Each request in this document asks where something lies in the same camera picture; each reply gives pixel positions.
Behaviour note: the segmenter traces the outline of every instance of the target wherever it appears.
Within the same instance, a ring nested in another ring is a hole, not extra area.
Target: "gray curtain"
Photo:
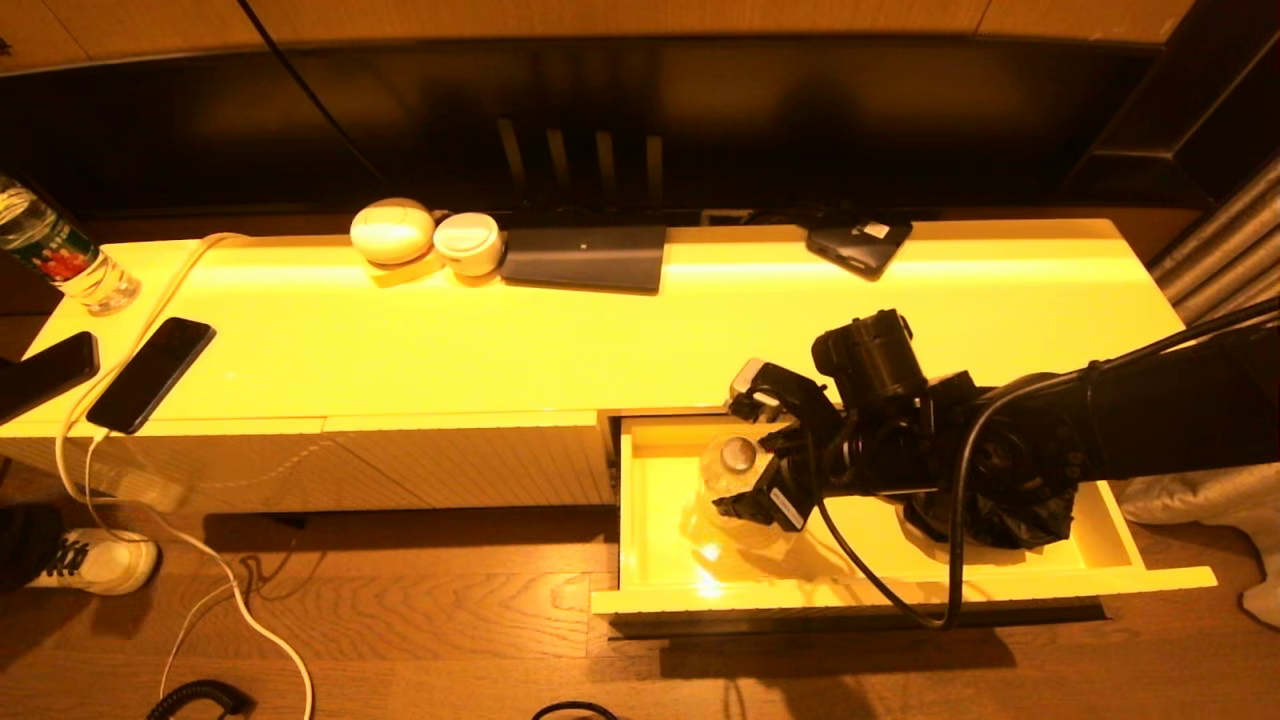
[[[1280,295],[1280,158],[1151,274],[1188,324]]]

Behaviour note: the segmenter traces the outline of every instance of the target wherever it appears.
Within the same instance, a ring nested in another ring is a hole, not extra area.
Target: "robotic arm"
[[[1276,309],[1280,301],[1260,304],[1217,325]],[[1166,340],[1181,345],[1194,334]],[[1169,352],[1153,347],[979,388],[968,372],[925,380],[897,311],[855,319],[813,345],[814,365],[835,380],[844,411],[824,386],[778,365],[751,360],[733,379],[731,414],[795,421],[762,438],[773,454],[764,473],[750,491],[717,498],[717,511],[799,532],[820,498],[888,496],[942,542],[954,527],[956,468],[966,465],[964,534],[1032,548],[1069,537],[1082,482],[1280,460],[1274,319]],[[960,464],[966,446],[970,461]]]

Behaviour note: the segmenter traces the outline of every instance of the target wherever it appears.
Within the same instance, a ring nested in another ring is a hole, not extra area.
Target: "white round container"
[[[431,250],[435,220],[408,197],[379,200],[351,220],[351,245],[370,263],[399,265]]]
[[[492,273],[502,261],[503,241],[498,222],[484,213],[445,218],[435,228],[435,250],[460,275]]]

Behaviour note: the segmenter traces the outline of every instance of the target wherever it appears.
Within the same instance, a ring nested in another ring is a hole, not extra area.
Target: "white charging cable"
[[[191,624],[192,618],[196,615],[197,611],[200,611],[200,609],[205,603],[207,603],[210,600],[212,600],[214,597],[216,597],[219,593],[221,593],[225,589],[230,588],[232,593],[236,597],[236,605],[237,605],[237,607],[239,607],[241,615],[244,616],[244,621],[248,623],[250,628],[252,628],[257,634],[262,635],[264,638],[266,638],[266,639],[271,641],[273,643],[275,643],[276,646],[279,646],[279,648],[283,650],[284,653],[289,656],[289,660],[292,660],[293,664],[297,665],[298,674],[302,675],[302,687],[303,687],[303,691],[306,693],[306,706],[305,706],[302,717],[303,717],[303,720],[311,720],[311,710],[312,710],[312,705],[314,705],[314,700],[315,700],[315,693],[312,692],[311,674],[307,671],[306,662],[302,661],[302,656],[300,656],[298,652],[296,650],[293,650],[293,647],[289,643],[287,643],[284,639],[282,639],[279,635],[276,635],[271,630],[268,630],[266,628],[264,628],[253,618],[253,615],[248,611],[248,606],[244,603],[244,593],[241,589],[239,582],[236,579],[236,571],[232,570],[232,566],[223,559],[223,556],[219,555],[218,551],[215,551],[214,548],[211,548],[207,544],[205,544],[204,542],[201,542],[201,541],[196,539],[195,537],[192,537],[192,536],[189,536],[189,534],[179,530],[178,528],[174,528],[164,518],[164,515],[160,514],[159,510],[156,510],[155,507],[151,507],[146,502],[142,502],[142,501],[138,501],[138,500],[125,500],[125,498],[115,498],[115,497],[102,497],[102,498],[93,500],[93,491],[92,491],[92,487],[90,484],[90,478],[92,475],[93,452],[97,450],[97,446],[102,443],[102,441],[105,441],[108,437],[111,436],[111,432],[106,430],[106,429],[104,429],[101,432],[97,432],[97,433],[93,434],[92,439],[90,441],[88,450],[84,454],[84,491],[83,491],[83,493],[72,482],[70,471],[67,468],[67,438],[70,436],[72,428],[76,425],[77,421],[79,421],[79,419],[83,416],[84,411],[88,409],[90,404],[92,404],[95,400],[97,400],[97,396],[100,395],[100,392],[99,392],[100,388],[105,388],[113,379],[115,379],[115,375],[119,374],[119,372],[124,368],[124,365],[138,351],[138,347],[142,346],[142,341],[146,340],[147,333],[151,332],[152,327],[156,324],[156,320],[160,318],[160,315],[164,313],[164,310],[169,306],[169,301],[173,300],[173,296],[178,292],[178,288],[182,287],[182,283],[183,283],[183,281],[187,279],[187,275],[191,273],[191,269],[196,266],[196,263],[200,261],[200,259],[205,255],[205,252],[207,252],[211,247],[214,247],[219,242],[223,242],[224,240],[242,238],[242,237],[244,237],[244,236],[234,234],[234,233],[211,234],[211,236],[201,240],[198,242],[198,245],[196,246],[196,249],[192,250],[191,254],[187,255],[187,258],[183,260],[182,266],[178,268],[178,272],[174,273],[174,275],[169,279],[169,283],[160,292],[159,300],[156,301],[155,306],[151,309],[151,313],[147,315],[146,320],[140,325],[137,336],[134,336],[133,341],[129,343],[129,346],[125,348],[124,354],[120,356],[120,361],[116,363],[115,365],[113,365],[106,372],[104,372],[101,375],[99,375],[99,378],[96,380],[93,380],[92,384],[90,384],[88,389],[86,389],[84,393],[81,395],[81,397],[76,402],[73,402],[72,406],[67,410],[67,416],[63,419],[63,424],[59,428],[58,437],[54,439],[54,461],[58,465],[58,477],[59,477],[59,479],[61,479],[63,487],[67,489],[67,495],[72,496],[74,500],[77,500],[79,502],[83,502],[86,505],[86,507],[88,507],[88,511],[93,516],[93,520],[97,521],[99,527],[101,527],[104,530],[106,530],[108,533],[110,533],[111,537],[114,537],[116,539],[120,539],[120,541],[124,541],[124,542],[141,542],[141,541],[137,541],[134,538],[129,538],[127,536],[122,536],[122,534],[116,533],[114,529],[106,527],[106,523],[104,523],[102,519],[99,518],[97,511],[93,509],[93,505],[95,503],[96,505],[141,505],[147,512],[151,514],[152,518],[155,518],[155,520],[165,530],[168,530],[170,534],[173,534],[178,539],[182,539],[183,542],[191,544],[196,550],[204,552],[205,555],[212,557],[214,561],[218,562],[218,566],[221,568],[223,571],[227,574],[228,584],[218,588],[216,591],[214,591],[212,593],[210,593],[209,596],[206,596],[204,600],[201,600],[198,603],[196,603],[196,606],[191,610],[191,612],[187,614],[187,619],[183,620],[182,629],[178,632],[178,638],[174,642],[173,651],[169,653],[169,661],[165,664],[164,675],[160,679],[160,697],[161,698],[164,697],[164,688],[165,688],[165,685],[168,684],[168,680],[169,680],[169,670],[170,670],[170,667],[173,667],[173,661],[178,656],[178,647],[182,644],[182,641],[183,641],[183,638],[187,634],[187,628]]]

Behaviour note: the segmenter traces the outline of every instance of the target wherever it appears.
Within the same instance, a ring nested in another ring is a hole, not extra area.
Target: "shoe lace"
[[[67,538],[61,538],[58,543],[58,553],[45,568],[45,573],[49,575],[58,575],[59,578],[64,574],[74,575],[79,570],[81,565],[84,564],[84,559],[88,557],[88,543],[87,542],[72,542]]]

